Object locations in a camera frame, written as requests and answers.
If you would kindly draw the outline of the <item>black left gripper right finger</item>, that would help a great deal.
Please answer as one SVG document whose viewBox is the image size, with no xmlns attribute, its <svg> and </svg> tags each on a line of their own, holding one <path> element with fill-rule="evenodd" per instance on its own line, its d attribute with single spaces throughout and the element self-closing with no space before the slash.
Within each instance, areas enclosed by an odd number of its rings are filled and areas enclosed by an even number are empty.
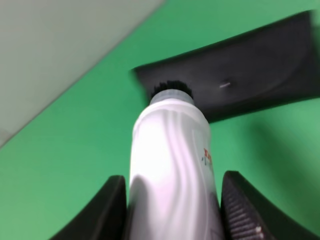
<svg viewBox="0 0 320 240">
<path fill-rule="evenodd" d="M 316 240 L 317 235 L 286 215 L 238 171 L 226 171 L 221 217 L 227 240 Z"/>
</svg>

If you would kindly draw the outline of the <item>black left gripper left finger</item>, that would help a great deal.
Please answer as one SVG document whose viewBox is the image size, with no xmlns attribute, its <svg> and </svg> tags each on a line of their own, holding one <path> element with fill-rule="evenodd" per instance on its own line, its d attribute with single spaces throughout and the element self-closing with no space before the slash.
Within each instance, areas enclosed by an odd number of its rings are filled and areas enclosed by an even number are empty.
<svg viewBox="0 0 320 240">
<path fill-rule="evenodd" d="M 112 175 L 52 240 L 120 240 L 127 215 L 126 182 Z"/>
</svg>

